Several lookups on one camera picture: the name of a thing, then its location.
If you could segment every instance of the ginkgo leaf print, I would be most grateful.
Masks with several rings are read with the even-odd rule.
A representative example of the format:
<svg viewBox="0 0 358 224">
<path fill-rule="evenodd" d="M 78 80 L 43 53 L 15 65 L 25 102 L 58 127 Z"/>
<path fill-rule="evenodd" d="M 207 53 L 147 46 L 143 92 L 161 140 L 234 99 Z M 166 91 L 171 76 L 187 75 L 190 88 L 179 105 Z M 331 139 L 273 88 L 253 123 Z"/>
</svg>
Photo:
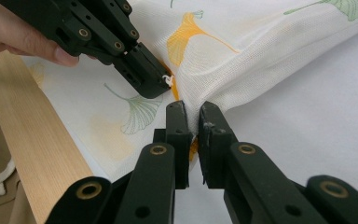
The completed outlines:
<svg viewBox="0 0 358 224">
<path fill-rule="evenodd" d="M 220 43 L 224 44 L 232 51 L 237 52 L 230 45 L 226 44 L 222 40 L 216 38 L 213 35 L 209 35 L 199 28 L 194 21 L 194 18 L 202 18 L 203 11 L 187 12 L 182 19 L 182 23 L 179 28 L 170 36 L 167 41 L 168 56 L 170 61 L 179 66 L 185 56 L 186 46 L 190 38 L 194 35 L 207 35 Z"/>
<path fill-rule="evenodd" d="M 103 84 L 116 97 L 127 101 L 130 106 L 130 114 L 121 131 L 125 134 L 134 134 L 145 129 L 156 117 L 158 107 L 162 102 L 162 95 L 156 99 L 146 99 L 137 95 L 130 99 L 124 98 L 115 93 L 106 83 Z"/>
<path fill-rule="evenodd" d="M 328 3 L 328 4 L 331 4 L 331 5 L 335 6 L 336 8 L 338 8 L 338 10 L 340 10 L 342 13 L 344 13 L 348 17 L 348 21 L 354 21 L 354 20 L 358 19 L 358 0 L 322 0 L 322 1 L 315 2 L 313 4 L 310 4 L 310 5 L 307 5 L 304 7 L 295 8 L 295 9 L 286 11 L 283 14 L 288 15 L 293 12 L 299 11 L 300 9 L 303 9 L 305 7 L 310 7 L 310 6 L 322 4 L 322 3 Z"/>
</svg>

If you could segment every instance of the human hand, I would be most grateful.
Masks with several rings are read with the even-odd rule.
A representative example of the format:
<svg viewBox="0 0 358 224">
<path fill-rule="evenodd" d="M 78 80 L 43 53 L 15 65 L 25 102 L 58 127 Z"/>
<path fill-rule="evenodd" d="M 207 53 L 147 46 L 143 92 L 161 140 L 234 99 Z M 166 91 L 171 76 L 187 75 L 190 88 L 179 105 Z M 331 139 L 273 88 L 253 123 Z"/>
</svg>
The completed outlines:
<svg viewBox="0 0 358 224">
<path fill-rule="evenodd" d="M 78 57 L 71 56 L 0 5 L 0 52 L 6 49 L 13 54 L 38 56 L 65 66 L 78 63 Z"/>
</svg>

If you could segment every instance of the wood surface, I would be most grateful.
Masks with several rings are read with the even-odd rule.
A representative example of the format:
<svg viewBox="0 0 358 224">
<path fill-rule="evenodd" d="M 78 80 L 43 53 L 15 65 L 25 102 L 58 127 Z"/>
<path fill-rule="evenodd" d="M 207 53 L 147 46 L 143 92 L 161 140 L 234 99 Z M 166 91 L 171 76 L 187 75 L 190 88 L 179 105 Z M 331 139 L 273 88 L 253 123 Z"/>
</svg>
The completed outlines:
<svg viewBox="0 0 358 224">
<path fill-rule="evenodd" d="M 0 53 L 0 125 L 37 223 L 90 168 L 21 58 Z"/>
</svg>

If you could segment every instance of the patterned fabric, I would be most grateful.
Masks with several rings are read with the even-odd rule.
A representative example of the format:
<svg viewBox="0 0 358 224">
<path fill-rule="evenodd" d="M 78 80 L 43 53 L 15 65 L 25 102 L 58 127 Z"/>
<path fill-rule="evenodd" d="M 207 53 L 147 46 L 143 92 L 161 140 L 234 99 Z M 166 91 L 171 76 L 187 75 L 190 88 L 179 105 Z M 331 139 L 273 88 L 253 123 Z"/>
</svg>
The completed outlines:
<svg viewBox="0 0 358 224">
<path fill-rule="evenodd" d="M 358 0 L 130 3 L 140 41 L 172 70 L 172 92 L 146 100 L 113 66 L 87 58 L 76 68 L 24 58 L 91 168 L 112 181 L 164 128 L 168 103 L 184 100 L 196 133 L 203 102 L 246 104 L 358 34 Z"/>
</svg>

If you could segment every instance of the fingernail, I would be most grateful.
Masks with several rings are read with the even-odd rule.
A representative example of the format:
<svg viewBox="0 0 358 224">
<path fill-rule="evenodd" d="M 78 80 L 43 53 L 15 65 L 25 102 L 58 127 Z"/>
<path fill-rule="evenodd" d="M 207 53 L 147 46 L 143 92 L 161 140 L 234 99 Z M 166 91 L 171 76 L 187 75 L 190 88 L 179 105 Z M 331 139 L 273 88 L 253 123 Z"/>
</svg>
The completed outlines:
<svg viewBox="0 0 358 224">
<path fill-rule="evenodd" d="M 57 60 L 57 63 L 64 66 L 75 66 L 79 61 L 78 57 L 74 57 L 68 54 L 67 52 L 65 52 L 65 50 L 63 50 L 60 47 L 57 47 L 55 49 L 54 56 Z"/>
</svg>

